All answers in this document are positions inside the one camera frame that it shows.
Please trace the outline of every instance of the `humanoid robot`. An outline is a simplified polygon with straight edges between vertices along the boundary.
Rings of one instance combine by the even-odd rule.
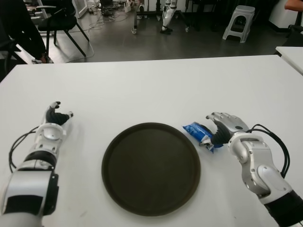
[[[173,31],[172,29],[168,28],[168,25],[176,12],[177,1],[178,0],[165,1],[165,6],[163,7],[163,14],[162,14],[163,25],[160,31],[161,34],[170,35],[170,33]]]

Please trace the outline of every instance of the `white table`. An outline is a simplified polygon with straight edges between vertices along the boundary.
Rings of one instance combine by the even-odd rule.
[[[226,146],[214,154],[200,148],[182,125],[213,111],[261,123],[288,146],[288,182],[303,196],[303,77],[278,56],[128,61],[17,66],[0,83],[0,185],[10,175],[13,141],[38,125],[46,107],[62,102],[72,110],[69,136],[56,172],[56,211],[46,227],[276,227],[257,197],[244,186],[241,166]],[[193,198],[163,217],[141,217],[120,208],[101,181],[101,161],[111,140],[142,122],[161,122],[184,132],[201,160],[201,181]],[[281,169],[283,154],[264,136]],[[20,163],[33,137],[16,149]]]
[[[303,75],[303,47],[277,46],[281,58]]]

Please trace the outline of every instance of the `robotic arm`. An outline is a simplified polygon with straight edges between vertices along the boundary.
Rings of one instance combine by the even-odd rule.
[[[61,127],[73,113],[56,113],[60,102],[46,110],[36,131],[35,144],[11,175],[0,202],[1,227],[41,227],[42,217],[52,214],[58,196],[54,169],[66,131]]]
[[[242,165],[246,187],[258,196],[280,227],[303,226],[303,200],[293,191],[273,163],[271,150],[262,137],[247,133],[248,126],[236,116],[212,113],[206,117],[217,133],[202,141],[204,146],[227,143]]]

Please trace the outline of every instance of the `gray floor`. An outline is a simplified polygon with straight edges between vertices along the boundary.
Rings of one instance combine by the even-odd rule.
[[[99,30],[90,30],[90,43],[94,56],[75,60],[73,62],[98,61],[138,61],[184,58],[209,58],[225,56],[264,55],[273,54],[275,47],[285,41],[285,33],[276,33],[270,27],[252,26],[245,44],[238,40],[222,40],[225,27],[218,32],[210,30],[210,19],[201,20],[201,31],[193,28],[185,32],[185,25],[180,19],[173,19],[170,27],[174,29],[171,35],[159,33],[161,22],[156,18],[140,20],[137,34],[131,33],[134,16],[130,12],[125,19],[125,13],[120,12],[115,22],[108,22]],[[85,30],[97,21],[99,16],[84,15],[79,24]],[[73,32],[79,46],[91,56],[92,49],[80,32]],[[50,42],[50,57],[55,63],[69,62],[83,57],[66,34],[57,35],[57,46]]]

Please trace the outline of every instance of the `round tray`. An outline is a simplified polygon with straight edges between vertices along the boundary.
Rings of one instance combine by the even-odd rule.
[[[120,133],[108,146],[102,178],[111,198],[129,212],[159,216],[184,205],[200,181],[195,147],[165,124],[143,123]]]

